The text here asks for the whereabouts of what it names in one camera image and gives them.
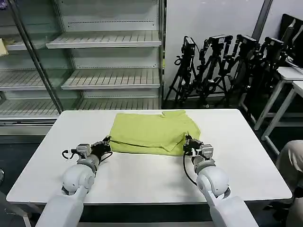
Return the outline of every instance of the black cable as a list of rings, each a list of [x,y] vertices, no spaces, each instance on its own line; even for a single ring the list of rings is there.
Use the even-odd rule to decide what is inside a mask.
[[[195,185],[197,186],[197,183],[193,181],[193,179],[190,178],[190,176],[188,175],[187,171],[186,171],[186,167],[185,167],[185,152],[183,154],[183,169],[185,172],[185,175],[187,176],[187,178]]]
[[[64,151],[62,152],[62,156],[63,156],[63,158],[65,158],[65,159],[72,159],[72,158],[74,157],[74,155],[77,154],[77,155],[79,155],[81,158],[85,158],[82,154],[80,154],[79,152],[77,152],[76,149],[71,149],[71,153],[72,153],[71,157],[66,157],[65,154],[68,154],[68,150],[64,150]]]
[[[107,155],[107,154],[109,154],[109,156],[106,156],[104,159],[101,159],[100,162],[103,162],[103,161],[105,161],[106,159],[108,159],[109,157],[111,157],[111,156],[113,155],[113,152],[112,152],[112,151],[109,151],[109,152],[104,153],[104,155]]]

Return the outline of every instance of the green fabric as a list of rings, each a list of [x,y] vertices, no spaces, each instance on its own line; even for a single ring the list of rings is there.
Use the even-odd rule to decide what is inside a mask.
[[[110,132],[113,151],[181,156],[185,134],[200,137],[200,130],[184,110],[162,114],[118,113]]]

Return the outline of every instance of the white wall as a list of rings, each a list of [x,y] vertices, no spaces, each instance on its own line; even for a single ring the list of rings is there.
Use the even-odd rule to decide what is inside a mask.
[[[174,61],[176,55],[181,55],[185,35],[192,37],[199,48],[205,39],[215,35],[233,35],[233,42],[237,34],[252,35],[263,2],[264,0],[168,0],[164,95],[178,70]]]
[[[284,13],[303,20],[303,0],[274,0],[264,25],[260,43],[263,43],[266,37],[277,38]]]

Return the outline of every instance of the person's leg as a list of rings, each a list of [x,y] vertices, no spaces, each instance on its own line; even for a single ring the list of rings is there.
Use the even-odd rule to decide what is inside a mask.
[[[303,140],[291,141],[281,150],[276,166],[294,193],[303,181]],[[303,226],[303,198],[295,198],[289,209],[286,227]]]
[[[279,154],[276,167],[294,192],[303,179],[303,140],[287,143]]]

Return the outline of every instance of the black equipment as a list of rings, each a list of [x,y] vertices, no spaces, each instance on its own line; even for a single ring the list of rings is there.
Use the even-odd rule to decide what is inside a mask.
[[[165,101],[163,105],[165,106],[167,99],[171,93],[172,90],[176,92],[175,96],[175,103],[178,101],[179,97],[180,99],[183,99],[188,93],[190,81],[191,81],[191,72],[194,72],[194,75],[196,77],[195,67],[194,67],[194,57],[195,57],[195,48],[196,45],[192,38],[189,38],[188,36],[184,37],[183,45],[181,48],[182,56],[177,56],[177,60],[175,61],[175,65],[179,66],[179,69],[176,73],[176,76],[169,87],[169,92],[167,93],[167,96],[165,98]],[[178,88],[175,89],[175,83],[177,82],[179,78],[179,84]]]
[[[222,69],[225,66],[225,63],[227,61],[228,57],[228,50],[229,46],[232,42],[232,36],[229,35],[219,35],[210,37],[208,40],[205,40],[204,47],[200,51],[199,60],[201,61],[200,66],[197,67],[199,70],[198,75],[196,74],[193,59],[195,56],[195,42],[185,36],[184,37],[184,43],[182,46],[182,57],[177,56],[177,60],[175,61],[175,64],[179,66],[179,70],[176,73],[176,76],[169,87],[169,92],[165,98],[165,101],[163,103],[164,107],[167,102],[167,99],[169,95],[171,94],[171,91],[174,90],[176,92],[175,96],[175,105],[179,103],[184,103],[187,98],[189,97],[200,97],[200,102],[203,103],[205,106],[207,106],[206,98],[213,94],[217,87],[221,88],[223,92],[226,94],[226,84],[225,84],[225,71]],[[205,60],[205,54],[211,45],[211,48],[213,50],[212,55],[209,57],[209,60],[206,63]],[[221,61],[221,52],[224,49],[224,55],[223,55],[223,61]],[[219,70],[219,77],[213,78],[214,69],[216,65],[219,64],[220,70]],[[205,79],[203,79],[203,74],[205,70],[209,67],[208,74]],[[194,79],[191,82],[191,72],[194,74]],[[176,89],[175,83],[177,82],[179,78],[178,88]]]
[[[203,79],[201,83],[201,87],[198,87],[197,93],[199,94],[199,105],[203,104],[204,106],[208,107],[208,103],[206,98],[210,94],[216,94],[216,89],[219,87],[224,94],[227,94],[227,88],[225,83],[225,76],[227,75],[227,71],[225,70],[225,64],[228,61],[228,51],[229,47],[232,43],[233,36],[232,35],[219,35],[210,37],[208,40],[204,42],[204,48],[200,51],[199,60],[201,61],[200,66],[198,66],[199,74],[198,78],[202,81],[203,74],[205,70],[209,67],[207,76]],[[205,63],[205,54],[206,51],[211,45],[213,50],[212,55],[209,57],[207,63]],[[224,49],[223,52],[223,61],[221,60],[221,51]],[[219,64],[219,73],[218,77],[213,79],[214,69]]]
[[[246,96],[248,109],[251,101],[258,95],[272,93],[275,84],[280,80],[277,69],[284,64],[286,58],[284,42],[266,37],[252,67],[254,78]]]
[[[71,157],[67,157],[65,155],[65,154],[69,153],[68,150],[64,150],[62,152],[62,156],[65,159],[72,159],[74,157],[74,155],[77,154],[80,158],[86,159],[87,157],[85,157],[85,155],[80,151],[80,149],[89,146],[89,148],[91,150],[91,154],[97,156],[97,158],[99,159],[99,164],[100,164],[100,162],[104,161],[106,158],[108,158],[109,156],[111,156],[113,154],[113,152],[111,151],[110,144],[109,144],[110,138],[111,138],[110,136],[107,136],[102,141],[96,142],[91,146],[89,144],[79,144],[76,149],[71,149]],[[106,158],[102,159],[102,156],[104,156],[106,154],[110,154],[110,155],[107,156]]]
[[[286,53],[293,58],[293,63],[303,67],[303,20],[284,14],[278,38],[288,45]]]
[[[235,58],[240,47],[239,56]],[[227,75],[231,87],[228,90],[227,94],[215,105],[218,106],[226,99],[226,104],[229,106],[229,98],[231,95],[240,90],[240,96],[246,92],[250,87],[250,78],[251,78],[251,66],[252,66],[252,57],[256,59],[255,56],[258,55],[259,43],[257,40],[247,36],[247,35],[237,35],[237,40],[232,52],[232,55],[226,57],[228,62],[228,68],[225,70],[225,73],[230,73],[232,68],[237,64],[238,67],[235,72],[235,76],[232,78]]]

